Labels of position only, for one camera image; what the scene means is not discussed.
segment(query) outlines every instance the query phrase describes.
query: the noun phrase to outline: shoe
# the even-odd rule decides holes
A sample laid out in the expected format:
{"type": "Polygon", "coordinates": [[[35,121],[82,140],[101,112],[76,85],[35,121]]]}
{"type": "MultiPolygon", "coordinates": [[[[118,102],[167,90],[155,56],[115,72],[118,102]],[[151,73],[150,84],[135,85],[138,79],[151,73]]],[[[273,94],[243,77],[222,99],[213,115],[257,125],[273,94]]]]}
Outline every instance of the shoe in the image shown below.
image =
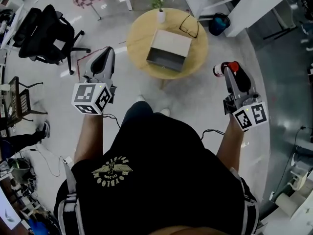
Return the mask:
{"type": "Polygon", "coordinates": [[[301,25],[302,31],[304,34],[308,35],[308,32],[304,29],[303,25],[301,25]]]}
{"type": "Polygon", "coordinates": [[[295,156],[295,153],[293,154],[292,159],[291,159],[291,166],[295,165],[294,156],[295,156]]]}
{"type": "Polygon", "coordinates": [[[171,111],[167,108],[163,109],[162,111],[160,111],[160,113],[162,113],[163,115],[169,117],[171,114],[171,111]]]}
{"type": "Polygon", "coordinates": [[[142,95],[139,95],[139,96],[136,98],[135,103],[140,102],[140,101],[144,101],[144,102],[146,101],[146,100],[143,98],[142,95]]]}
{"type": "Polygon", "coordinates": [[[45,138],[50,138],[50,124],[47,120],[44,122],[44,127],[43,127],[42,132],[44,132],[45,138]]]}
{"type": "Polygon", "coordinates": [[[308,39],[301,39],[301,41],[300,41],[301,44],[308,43],[308,42],[309,42],[308,39]]]}

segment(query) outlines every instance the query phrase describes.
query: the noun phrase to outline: black office chair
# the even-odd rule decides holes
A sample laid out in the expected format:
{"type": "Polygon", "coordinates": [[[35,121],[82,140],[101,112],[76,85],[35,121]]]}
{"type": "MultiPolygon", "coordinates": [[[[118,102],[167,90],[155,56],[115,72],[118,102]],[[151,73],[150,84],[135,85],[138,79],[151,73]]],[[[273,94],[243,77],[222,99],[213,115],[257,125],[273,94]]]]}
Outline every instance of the black office chair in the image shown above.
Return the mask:
{"type": "Polygon", "coordinates": [[[19,51],[21,58],[29,57],[33,61],[38,60],[46,64],[59,64],[67,58],[69,74],[73,75],[70,53],[81,50],[91,52],[88,48],[73,47],[78,37],[85,33],[81,30],[74,37],[74,28],[51,4],[43,10],[30,28],[34,31],[27,35],[22,43],[19,51]],[[61,50],[54,45],[56,40],[65,42],[61,50]]]}
{"type": "Polygon", "coordinates": [[[34,32],[37,20],[41,16],[42,12],[38,8],[31,8],[27,13],[25,19],[21,23],[19,29],[15,33],[13,40],[13,47],[21,48],[25,38],[34,32]]]}

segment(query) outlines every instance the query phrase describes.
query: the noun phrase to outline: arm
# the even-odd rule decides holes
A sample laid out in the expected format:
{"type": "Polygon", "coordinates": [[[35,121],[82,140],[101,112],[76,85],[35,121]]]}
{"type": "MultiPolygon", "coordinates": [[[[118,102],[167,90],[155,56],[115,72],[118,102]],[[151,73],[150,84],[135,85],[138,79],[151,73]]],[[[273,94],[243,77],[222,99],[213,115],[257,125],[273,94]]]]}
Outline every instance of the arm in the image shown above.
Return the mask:
{"type": "Polygon", "coordinates": [[[232,167],[239,170],[240,148],[244,139],[244,132],[239,127],[233,115],[230,115],[230,121],[220,145],[217,157],[228,168],[232,167]]]}
{"type": "Polygon", "coordinates": [[[74,155],[74,163],[103,156],[102,115],[85,115],[82,131],[74,155]]]}

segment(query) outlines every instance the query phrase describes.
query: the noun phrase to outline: floor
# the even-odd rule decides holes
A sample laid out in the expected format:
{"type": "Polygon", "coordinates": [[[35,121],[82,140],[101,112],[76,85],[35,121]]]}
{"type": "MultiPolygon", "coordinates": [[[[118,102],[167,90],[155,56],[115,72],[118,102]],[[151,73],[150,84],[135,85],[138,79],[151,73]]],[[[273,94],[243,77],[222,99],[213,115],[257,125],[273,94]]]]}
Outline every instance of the floor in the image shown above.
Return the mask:
{"type": "MultiPolygon", "coordinates": [[[[136,96],[142,94],[155,111],[169,107],[171,117],[188,123],[199,135],[208,128],[224,131],[228,116],[224,115],[223,99],[228,93],[224,79],[216,78],[212,72],[214,65],[223,61],[236,60],[244,64],[254,76],[258,92],[266,101],[261,71],[246,32],[236,38],[226,38],[224,35],[215,37],[208,32],[209,55],[203,67],[197,73],[172,81],[164,90],[160,90],[160,81],[139,71],[127,55],[125,41],[132,22],[149,9],[147,0],[131,2],[133,11],[128,11],[125,2],[119,0],[105,0],[106,5],[103,2],[95,4],[95,8],[103,17],[100,21],[95,20],[88,8],[77,7],[72,0],[26,0],[25,6],[43,9],[52,4],[56,10],[63,12],[76,32],[81,29],[86,32],[78,47],[90,47],[92,51],[105,46],[114,47],[117,55],[113,82],[118,88],[114,104],[109,105],[105,113],[114,114],[120,123],[136,96]]],[[[188,9],[184,0],[169,0],[167,6],[188,9]]],[[[72,66],[77,69],[75,60],[84,55],[76,53],[72,57],[72,66]]],[[[79,63],[81,72],[86,61],[87,58],[79,63]]],[[[42,86],[31,88],[30,95],[33,107],[46,110],[48,115],[30,115],[34,122],[18,123],[15,134],[34,132],[36,126],[42,126],[45,117],[50,122],[51,136],[42,144],[38,144],[37,148],[47,159],[52,173],[58,174],[60,168],[60,176],[54,177],[49,172],[46,161],[37,151],[24,152],[24,155],[31,159],[38,176],[38,199],[52,210],[58,188],[65,179],[63,165],[58,164],[59,157],[73,158],[83,121],[83,115],[70,103],[73,85],[78,82],[77,72],[70,76],[66,63],[61,66],[46,65],[21,59],[17,53],[11,52],[7,58],[5,80],[10,81],[15,75],[25,84],[44,82],[42,86]]],[[[104,120],[104,152],[109,150],[117,132],[118,127],[114,120],[104,120]]],[[[203,143],[206,148],[216,153],[221,140],[222,136],[219,134],[206,134],[203,143]]],[[[269,125],[264,124],[246,132],[244,146],[240,174],[261,202],[268,171],[269,125]]]]}
{"type": "MultiPolygon", "coordinates": [[[[294,10],[296,25],[306,21],[303,15],[301,7],[294,10]]],[[[305,50],[306,44],[300,44],[300,40],[306,38],[301,28],[277,40],[263,40],[280,30],[272,12],[248,29],[263,75],[270,115],[270,160],[261,217],[267,216],[276,206],[268,200],[272,191],[288,191],[286,184],[292,178],[290,154],[297,130],[302,125],[312,126],[312,93],[307,76],[307,68],[313,62],[312,54],[305,50]]],[[[311,130],[301,131],[297,144],[306,141],[311,145],[307,148],[313,149],[309,143],[310,133],[311,130]]]]}

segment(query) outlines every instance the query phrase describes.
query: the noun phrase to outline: cable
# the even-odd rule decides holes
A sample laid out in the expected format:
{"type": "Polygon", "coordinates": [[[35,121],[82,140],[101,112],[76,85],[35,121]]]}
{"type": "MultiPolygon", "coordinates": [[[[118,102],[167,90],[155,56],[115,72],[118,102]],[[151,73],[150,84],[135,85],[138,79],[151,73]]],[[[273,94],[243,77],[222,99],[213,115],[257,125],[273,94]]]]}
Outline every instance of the cable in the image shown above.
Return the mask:
{"type": "Polygon", "coordinates": [[[118,125],[118,128],[121,128],[121,126],[120,126],[119,123],[118,123],[118,120],[117,120],[116,116],[114,116],[113,114],[103,114],[102,117],[103,117],[103,118],[115,119],[115,121],[116,121],[116,123],[117,123],[117,125],[118,125]]]}
{"type": "Polygon", "coordinates": [[[24,151],[38,151],[38,152],[40,153],[40,155],[45,159],[45,162],[47,163],[47,166],[48,166],[48,169],[49,169],[50,173],[51,173],[53,176],[55,176],[56,178],[61,175],[61,172],[60,172],[60,159],[62,158],[63,161],[65,161],[62,156],[59,157],[59,161],[58,161],[58,165],[59,165],[59,167],[58,167],[59,175],[55,175],[55,174],[52,173],[51,168],[50,168],[50,166],[49,166],[49,163],[48,163],[47,159],[45,158],[45,156],[44,156],[39,150],[37,150],[37,149],[28,149],[28,150],[23,150],[23,151],[19,151],[19,152],[22,153],[22,152],[24,152],[24,151]]]}
{"type": "Polygon", "coordinates": [[[221,132],[221,131],[219,131],[219,130],[207,129],[207,130],[205,130],[205,131],[202,133],[201,140],[204,138],[204,134],[205,134],[206,132],[212,132],[212,131],[215,131],[215,132],[217,132],[218,134],[221,134],[221,135],[223,135],[223,136],[225,135],[224,132],[221,132]]]}
{"type": "Polygon", "coordinates": [[[274,194],[278,191],[278,189],[279,189],[279,187],[280,187],[280,184],[282,183],[282,180],[283,180],[283,178],[284,178],[284,175],[285,175],[287,166],[288,166],[288,164],[289,164],[289,160],[290,160],[290,158],[292,157],[292,155],[294,154],[293,151],[294,151],[294,149],[295,149],[295,147],[296,147],[297,136],[298,136],[299,132],[300,132],[301,130],[304,130],[304,129],[313,129],[313,128],[301,126],[301,127],[297,130],[297,132],[296,132],[296,134],[295,134],[295,137],[294,137],[294,143],[293,143],[292,150],[291,150],[291,152],[290,152],[290,154],[289,154],[288,161],[287,161],[287,163],[286,163],[286,166],[285,166],[283,175],[282,175],[282,177],[281,177],[281,179],[280,179],[280,181],[279,181],[279,184],[278,184],[278,186],[277,186],[277,188],[276,188],[276,191],[274,191],[274,194]]]}

